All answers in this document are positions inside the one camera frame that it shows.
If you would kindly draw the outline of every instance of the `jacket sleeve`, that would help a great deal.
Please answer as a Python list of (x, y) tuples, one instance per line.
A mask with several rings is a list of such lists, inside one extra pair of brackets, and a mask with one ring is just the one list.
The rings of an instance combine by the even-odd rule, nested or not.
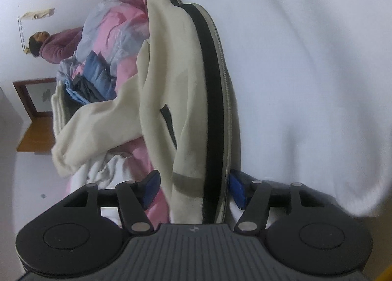
[(79, 108), (56, 138), (52, 158), (61, 177), (73, 175), (89, 159), (142, 136), (135, 74), (111, 101)]
[(82, 27), (69, 30), (65, 34), (58, 33), (57, 36), (47, 43), (42, 49), (42, 57), (54, 64), (72, 56), (82, 39)]

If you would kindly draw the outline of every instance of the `white bedsheet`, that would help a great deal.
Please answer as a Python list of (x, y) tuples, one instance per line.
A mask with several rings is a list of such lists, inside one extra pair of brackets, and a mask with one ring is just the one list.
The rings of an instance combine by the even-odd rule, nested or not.
[[(71, 177), (69, 193), (89, 183), (99, 189), (114, 189), (121, 182), (135, 180), (127, 165), (129, 157), (125, 152), (105, 152), (89, 160)], [(101, 207), (101, 215), (121, 226), (117, 208)]]
[(392, 181), (392, 0), (182, 2), (222, 40), (242, 171), (374, 211)]

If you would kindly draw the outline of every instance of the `pink fabric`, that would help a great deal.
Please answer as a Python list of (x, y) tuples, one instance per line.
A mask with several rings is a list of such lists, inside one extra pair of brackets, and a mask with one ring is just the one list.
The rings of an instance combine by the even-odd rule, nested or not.
[(116, 94), (118, 90), (120, 89), (121, 85), (123, 85), (129, 78), (134, 76), (138, 68), (136, 66), (136, 58), (138, 56), (130, 56), (127, 58), (124, 58), (122, 61), (120, 61), (117, 65), (117, 79), (116, 79), (116, 87), (115, 91)]
[(48, 37), (40, 48), (40, 56), (47, 62), (59, 64), (72, 56), (82, 38), (83, 27), (65, 30)]
[[(137, 36), (149, 36), (148, 17), (143, 0), (120, 0), (124, 5), (112, 7), (99, 25), (99, 31), (93, 44), (93, 51), (106, 59), (111, 55), (114, 43), (121, 33), (123, 25), (130, 25)], [(127, 56), (117, 63), (116, 92), (130, 77), (137, 73), (137, 54)], [(72, 75), (72, 79), (83, 73), (84, 63), (79, 65)], [(122, 144), (115, 148), (128, 152), (131, 157), (127, 159), (128, 167), (136, 181), (142, 181), (154, 168), (148, 157), (146, 144), (142, 137)], [(159, 190), (152, 205), (146, 210), (148, 219), (157, 228), (160, 223), (169, 222), (169, 206)]]
[(95, 39), (93, 51), (96, 54), (102, 53), (104, 58), (110, 55), (121, 25), (126, 21), (134, 24), (143, 22), (148, 24), (144, 10), (135, 8), (132, 5), (113, 7), (99, 25), (99, 32)]
[(84, 61), (82, 64), (80, 64), (73, 72), (72, 72), (72, 80), (75, 78), (76, 75), (83, 74), (83, 70), (84, 70), (84, 64), (86, 61)]
[[(143, 180), (147, 174), (154, 170), (142, 137), (122, 144), (118, 149), (131, 154), (131, 157), (128, 158), (128, 166), (136, 181)], [(167, 205), (162, 189), (157, 193), (150, 208), (146, 210), (146, 214), (155, 228), (160, 223), (169, 222), (169, 206)]]

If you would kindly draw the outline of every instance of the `white wall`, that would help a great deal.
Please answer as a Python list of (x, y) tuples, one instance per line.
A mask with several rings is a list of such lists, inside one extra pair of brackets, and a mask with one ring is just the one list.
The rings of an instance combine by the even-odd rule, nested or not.
[(12, 82), (56, 76), (56, 65), (22, 52), (17, 18), (27, 11), (55, 8), (50, 18), (23, 22), (28, 40), (36, 31), (57, 33), (82, 26), (99, 1), (0, 0), (0, 87), (5, 94), (0, 101), (0, 121), (4, 118), (6, 123), (3, 137), (0, 129), (0, 280), (12, 281), (21, 275), (14, 250), (15, 234), (59, 201), (67, 183), (56, 174), (50, 156), (16, 153), (20, 134), (30, 119)]

